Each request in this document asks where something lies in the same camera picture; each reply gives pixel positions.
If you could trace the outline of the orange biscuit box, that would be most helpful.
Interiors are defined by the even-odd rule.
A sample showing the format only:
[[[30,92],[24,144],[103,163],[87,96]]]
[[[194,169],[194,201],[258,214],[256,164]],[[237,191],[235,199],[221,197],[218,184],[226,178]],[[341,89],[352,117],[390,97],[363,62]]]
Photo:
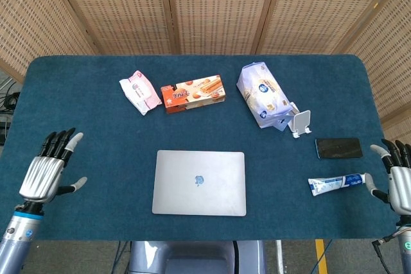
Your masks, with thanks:
[[[225,101],[225,89],[218,74],[163,86],[161,94],[168,114]]]

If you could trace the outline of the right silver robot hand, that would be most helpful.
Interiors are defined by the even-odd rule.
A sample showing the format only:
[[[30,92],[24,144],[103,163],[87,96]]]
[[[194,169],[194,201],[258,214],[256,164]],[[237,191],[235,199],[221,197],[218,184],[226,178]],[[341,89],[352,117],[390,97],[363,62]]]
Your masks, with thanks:
[[[411,145],[399,140],[381,140],[387,149],[371,144],[370,149],[380,156],[385,170],[389,190],[379,190],[369,173],[365,174],[365,184],[372,196],[389,204],[399,216],[411,216]]]

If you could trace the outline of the black smartphone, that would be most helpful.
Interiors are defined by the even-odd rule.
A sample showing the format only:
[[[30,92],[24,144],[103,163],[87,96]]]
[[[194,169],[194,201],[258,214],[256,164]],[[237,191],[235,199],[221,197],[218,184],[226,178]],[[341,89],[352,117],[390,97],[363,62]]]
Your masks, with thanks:
[[[319,159],[343,159],[363,157],[358,138],[321,138],[315,140]]]

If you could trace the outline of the white phone stand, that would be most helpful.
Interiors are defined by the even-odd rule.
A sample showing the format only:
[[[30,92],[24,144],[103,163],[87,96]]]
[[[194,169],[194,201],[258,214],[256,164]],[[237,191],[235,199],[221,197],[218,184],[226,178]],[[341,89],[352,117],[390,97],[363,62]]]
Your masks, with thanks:
[[[301,112],[294,102],[291,102],[291,111],[288,113],[291,120],[288,122],[288,127],[294,139],[298,139],[303,134],[310,134],[311,111],[305,110]]]

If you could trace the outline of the white table leg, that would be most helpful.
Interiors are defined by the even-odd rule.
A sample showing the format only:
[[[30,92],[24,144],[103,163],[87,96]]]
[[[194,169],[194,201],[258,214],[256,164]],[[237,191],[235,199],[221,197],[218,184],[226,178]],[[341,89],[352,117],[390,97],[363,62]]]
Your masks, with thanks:
[[[282,241],[275,241],[276,259],[277,259],[277,274],[284,274],[284,262],[283,262],[283,247]]]

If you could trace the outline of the pale blue snack bag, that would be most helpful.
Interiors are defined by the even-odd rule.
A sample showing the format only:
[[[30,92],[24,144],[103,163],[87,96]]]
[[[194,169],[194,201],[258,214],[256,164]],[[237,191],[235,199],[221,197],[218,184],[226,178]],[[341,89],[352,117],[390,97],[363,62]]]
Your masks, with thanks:
[[[292,106],[266,63],[244,66],[236,86],[260,128],[286,128]]]

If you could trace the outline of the woven bamboo folding screen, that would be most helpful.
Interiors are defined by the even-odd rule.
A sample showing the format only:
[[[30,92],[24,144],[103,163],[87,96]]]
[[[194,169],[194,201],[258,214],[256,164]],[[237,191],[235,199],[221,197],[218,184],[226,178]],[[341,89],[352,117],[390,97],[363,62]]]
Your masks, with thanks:
[[[0,95],[46,55],[340,54],[411,142],[411,0],[0,0]]]

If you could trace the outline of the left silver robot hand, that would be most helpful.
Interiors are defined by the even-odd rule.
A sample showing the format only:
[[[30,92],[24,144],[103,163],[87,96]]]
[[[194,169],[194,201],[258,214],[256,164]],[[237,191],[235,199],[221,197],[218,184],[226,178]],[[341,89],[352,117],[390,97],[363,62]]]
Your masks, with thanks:
[[[83,133],[75,128],[51,132],[42,143],[39,154],[32,160],[19,194],[26,202],[45,204],[55,196],[78,191],[87,183],[83,176],[71,185],[61,186],[60,181],[71,155],[82,140]]]

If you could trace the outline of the silver laptop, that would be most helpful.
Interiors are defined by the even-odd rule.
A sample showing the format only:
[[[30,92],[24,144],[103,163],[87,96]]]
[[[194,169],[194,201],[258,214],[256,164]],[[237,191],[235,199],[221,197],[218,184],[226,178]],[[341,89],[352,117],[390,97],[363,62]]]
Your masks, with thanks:
[[[188,216],[246,216],[244,153],[159,150],[152,212]]]

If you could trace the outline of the pink white wet wipes pack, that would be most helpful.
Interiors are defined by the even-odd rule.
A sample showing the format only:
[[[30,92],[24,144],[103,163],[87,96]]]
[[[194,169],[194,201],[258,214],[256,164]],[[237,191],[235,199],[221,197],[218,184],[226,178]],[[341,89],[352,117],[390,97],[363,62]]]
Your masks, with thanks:
[[[136,71],[129,78],[119,80],[119,84],[126,98],[143,116],[162,104],[153,85],[141,71]]]

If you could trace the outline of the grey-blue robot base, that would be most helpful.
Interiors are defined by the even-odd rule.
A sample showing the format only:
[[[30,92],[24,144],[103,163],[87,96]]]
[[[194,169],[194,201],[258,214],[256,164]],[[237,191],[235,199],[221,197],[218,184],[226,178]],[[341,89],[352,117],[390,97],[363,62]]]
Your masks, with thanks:
[[[133,241],[127,274],[266,274],[262,240]]]

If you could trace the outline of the white blue toothpaste tube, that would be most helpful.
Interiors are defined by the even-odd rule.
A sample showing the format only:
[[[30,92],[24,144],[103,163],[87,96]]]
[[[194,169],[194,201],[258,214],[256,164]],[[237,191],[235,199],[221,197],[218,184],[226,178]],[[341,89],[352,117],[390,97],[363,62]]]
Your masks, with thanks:
[[[308,184],[313,196],[335,191],[341,188],[353,187],[365,183],[365,175],[355,173],[351,175],[331,178],[309,178]]]

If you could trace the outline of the blue table cloth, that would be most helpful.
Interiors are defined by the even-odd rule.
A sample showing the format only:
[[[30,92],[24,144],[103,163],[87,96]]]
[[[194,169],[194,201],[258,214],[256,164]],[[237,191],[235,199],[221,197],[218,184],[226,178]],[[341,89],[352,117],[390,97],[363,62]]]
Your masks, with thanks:
[[[241,68],[264,62],[288,99],[311,111],[311,133],[261,129],[236,87]],[[162,86],[218,74],[226,100],[145,116],[119,80],[141,71]],[[308,179],[370,173],[387,189],[380,157],[383,136],[367,72],[353,55],[43,56],[28,67],[0,156],[0,233],[22,201],[27,168],[51,132],[83,133],[62,175],[76,193],[44,207],[40,239],[233,240],[348,239],[391,233],[398,217],[362,186],[320,196]],[[363,157],[319,159],[315,140],[358,138]],[[159,150],[241,151],[245,155],[245,217],[152,213]]]

